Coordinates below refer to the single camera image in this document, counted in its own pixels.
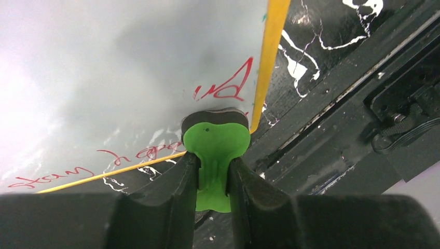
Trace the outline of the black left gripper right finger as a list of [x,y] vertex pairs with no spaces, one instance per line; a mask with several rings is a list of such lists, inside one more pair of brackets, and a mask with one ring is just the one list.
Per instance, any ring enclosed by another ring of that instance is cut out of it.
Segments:
[[289,196],[240,158],[227,183],[235,248],[439,248],[438,229],[408,196]]

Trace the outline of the orange framed whiteboard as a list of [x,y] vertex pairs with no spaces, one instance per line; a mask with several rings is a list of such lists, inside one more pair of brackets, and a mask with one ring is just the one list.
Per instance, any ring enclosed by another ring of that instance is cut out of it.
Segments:
[[1,1],[1,193],[179,156],[181,122],[254,132],[289,1]]

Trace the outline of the green black whiteboard eraser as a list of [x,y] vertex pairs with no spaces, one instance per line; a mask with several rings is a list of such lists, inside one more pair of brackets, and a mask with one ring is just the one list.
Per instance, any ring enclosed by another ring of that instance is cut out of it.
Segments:
[[232,107],[199,111],[182,120],[181,132],[185,149],[200,161],[196,211],[229,213],[229,165],[251,140],[246,114]]

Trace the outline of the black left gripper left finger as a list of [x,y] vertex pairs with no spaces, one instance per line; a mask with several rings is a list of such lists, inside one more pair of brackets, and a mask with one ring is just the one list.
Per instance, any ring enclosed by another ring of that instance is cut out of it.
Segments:
[[1,248],[192,248],[199,166],[186,153],[130,195],[2,195]]

